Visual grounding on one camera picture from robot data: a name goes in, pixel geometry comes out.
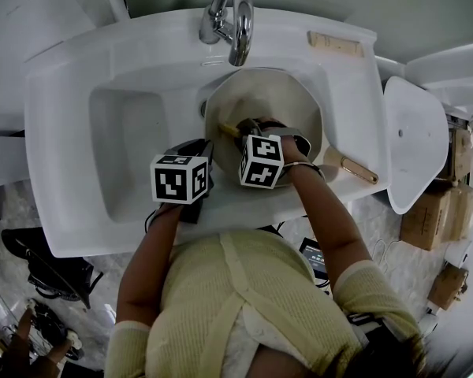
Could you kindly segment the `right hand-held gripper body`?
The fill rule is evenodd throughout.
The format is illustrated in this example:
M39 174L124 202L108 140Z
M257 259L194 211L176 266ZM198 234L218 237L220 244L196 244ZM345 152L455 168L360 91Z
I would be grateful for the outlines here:
M281 137L271 132L264 135L241 132L241 135L240 184L244 187L274 189L285 164Z

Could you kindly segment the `person's right hand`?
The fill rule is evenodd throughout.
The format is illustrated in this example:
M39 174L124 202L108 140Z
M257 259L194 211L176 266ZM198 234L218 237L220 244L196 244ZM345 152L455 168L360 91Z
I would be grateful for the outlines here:
M256 120L265 137L277 136L281 140L281 147L285 164L311 165L308 158L299 150L294 135L287 134L290 128L271 117L259 117Z

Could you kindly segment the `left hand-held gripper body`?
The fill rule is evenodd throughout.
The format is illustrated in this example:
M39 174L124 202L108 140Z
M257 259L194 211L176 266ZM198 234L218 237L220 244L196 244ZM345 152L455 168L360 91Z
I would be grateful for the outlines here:
M181 222L198 222L203 200L214 186L205 157L158 154L151 163L154 202L182 206Z

